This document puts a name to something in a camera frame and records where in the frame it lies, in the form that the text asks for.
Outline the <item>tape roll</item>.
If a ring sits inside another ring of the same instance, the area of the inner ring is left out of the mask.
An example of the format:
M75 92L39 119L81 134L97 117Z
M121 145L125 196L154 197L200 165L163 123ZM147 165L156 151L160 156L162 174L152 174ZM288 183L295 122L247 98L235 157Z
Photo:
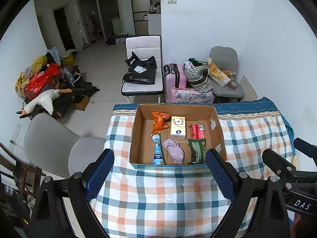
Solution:
M235 89L238 88L238 84L237 84L236 81L231 80L231 81L228 83L228 87L229 87L230 89L232 89L232 90L235 90Z

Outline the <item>yellow tissue pack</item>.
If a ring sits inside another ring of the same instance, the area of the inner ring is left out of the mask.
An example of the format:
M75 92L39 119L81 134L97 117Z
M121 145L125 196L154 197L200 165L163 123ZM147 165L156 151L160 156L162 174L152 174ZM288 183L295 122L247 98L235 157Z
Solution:
M179 116L171 117L170 138L185 140L186 138L186 118Z

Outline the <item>orange snack bag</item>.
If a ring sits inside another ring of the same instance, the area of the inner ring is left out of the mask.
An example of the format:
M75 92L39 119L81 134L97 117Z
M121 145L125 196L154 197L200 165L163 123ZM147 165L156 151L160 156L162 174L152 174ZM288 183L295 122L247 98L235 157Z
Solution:
M153 116L153 130L151 134L160 133L162 130L169 128L166 121L170 118L170 115L167 113L161 112L152 112Z

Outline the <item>blue snack tube packet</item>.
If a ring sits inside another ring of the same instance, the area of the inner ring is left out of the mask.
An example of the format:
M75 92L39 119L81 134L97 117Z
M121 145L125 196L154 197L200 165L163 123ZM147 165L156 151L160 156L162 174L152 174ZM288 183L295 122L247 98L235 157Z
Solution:
M160 134L152 134L152 141L154 142L153 165L164 165Z

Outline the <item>pink suitcase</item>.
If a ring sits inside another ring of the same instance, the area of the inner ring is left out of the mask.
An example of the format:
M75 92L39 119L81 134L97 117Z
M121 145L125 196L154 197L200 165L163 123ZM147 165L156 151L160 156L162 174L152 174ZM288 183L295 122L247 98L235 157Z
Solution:
M164 95L166 102L172 102L172 89L186 88L187 78L181 63L170 63L163 66Z

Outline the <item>green snack bag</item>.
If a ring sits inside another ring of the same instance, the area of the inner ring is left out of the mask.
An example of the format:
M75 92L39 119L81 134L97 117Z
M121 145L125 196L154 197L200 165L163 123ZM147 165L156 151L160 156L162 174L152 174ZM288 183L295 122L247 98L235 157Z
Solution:
M189 164L203 164L205 162L206 139L188 139L191 150L191 160Z

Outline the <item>brown cardboard box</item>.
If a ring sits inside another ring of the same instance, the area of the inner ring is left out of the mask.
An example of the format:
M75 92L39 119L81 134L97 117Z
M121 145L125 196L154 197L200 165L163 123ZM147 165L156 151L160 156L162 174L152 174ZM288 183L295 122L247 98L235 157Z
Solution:
M225 160L223 131L211 105L140 104L132 126L130 163L135 167L206 162L215 149Z

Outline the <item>wooden chair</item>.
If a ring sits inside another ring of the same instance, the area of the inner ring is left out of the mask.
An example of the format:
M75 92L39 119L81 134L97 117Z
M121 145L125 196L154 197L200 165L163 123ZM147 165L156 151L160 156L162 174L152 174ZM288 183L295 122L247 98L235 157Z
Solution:
M41 168L34 168L20 161L3 143L1 143L1 150L14 161L13 163L1 154L1 166L12 172L10 175L1 171L1 174L14 181L18 191L18 199L21 200L22 204L28 208L29 214L32 215L41 179L46 177L46 174L42 172Z

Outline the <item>lilac soft cloth toy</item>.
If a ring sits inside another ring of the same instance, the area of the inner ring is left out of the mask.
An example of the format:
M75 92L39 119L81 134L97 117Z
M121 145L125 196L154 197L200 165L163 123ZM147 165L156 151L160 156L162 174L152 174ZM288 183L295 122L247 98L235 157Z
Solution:
M180 145L172 139L167 139L163 142L163 147L168 151L173 163L182 165L184 160L184 152Z

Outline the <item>grey padded chair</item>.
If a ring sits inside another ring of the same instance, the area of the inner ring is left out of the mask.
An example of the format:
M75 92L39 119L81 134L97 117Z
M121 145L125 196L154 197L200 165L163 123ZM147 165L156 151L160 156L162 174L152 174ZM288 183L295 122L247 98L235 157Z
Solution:
M238 72L238 55L233 48L215 46L211 49L210 58L215 65L223 71L230 80L236 81L236 74ZM212 79L213 93L218 101L237 100L238 102L243 98L244 91L242 86L238 84L238 88L232 90L226 85L225 87L219 86L217 82Z

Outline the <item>red noodle packet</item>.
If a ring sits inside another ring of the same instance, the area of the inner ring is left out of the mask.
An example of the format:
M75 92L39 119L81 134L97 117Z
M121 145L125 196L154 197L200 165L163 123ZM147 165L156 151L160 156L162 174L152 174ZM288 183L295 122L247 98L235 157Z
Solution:
M205 138L205 132L204 132L203 125L189 124L188 127L190 129L191 137L193 139L204 139Z

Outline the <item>black white patterned bag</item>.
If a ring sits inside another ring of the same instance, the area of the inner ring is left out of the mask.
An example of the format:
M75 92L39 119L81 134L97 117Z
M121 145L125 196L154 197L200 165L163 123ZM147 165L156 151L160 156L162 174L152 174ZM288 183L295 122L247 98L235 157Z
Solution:
M208 74L208 64L206 62L198 62L195 66L191 61L183 64L183 73L187 78L187 82L191 88L200 93L208 93L212 91L213 84Z

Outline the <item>white goose plush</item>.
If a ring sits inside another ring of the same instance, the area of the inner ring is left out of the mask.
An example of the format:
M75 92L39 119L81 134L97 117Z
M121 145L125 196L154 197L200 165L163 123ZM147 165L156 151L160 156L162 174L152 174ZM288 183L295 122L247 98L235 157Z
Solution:
M37 105L42 106L49 115L53 114L53 101L59 98L64 93L72 93L72 89L50 89L46 90L35 99L30 101L22 110L18 113L21 117L33 112Z

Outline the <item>floral pink pillow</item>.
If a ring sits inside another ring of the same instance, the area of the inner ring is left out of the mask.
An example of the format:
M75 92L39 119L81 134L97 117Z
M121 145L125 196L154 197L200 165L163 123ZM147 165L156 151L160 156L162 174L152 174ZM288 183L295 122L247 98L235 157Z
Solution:
M213 92L200 93L194 89L171 89L170 100L172 103L197 103L211 104L215 99Z

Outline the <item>grey shell chair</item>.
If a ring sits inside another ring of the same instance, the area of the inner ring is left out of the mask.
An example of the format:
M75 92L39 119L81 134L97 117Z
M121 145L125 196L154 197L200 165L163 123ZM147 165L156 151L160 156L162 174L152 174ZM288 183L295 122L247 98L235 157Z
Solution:
M83 172L104 150L105 139L80 136L48 114L36 115L24 139L31 163L60 177Z

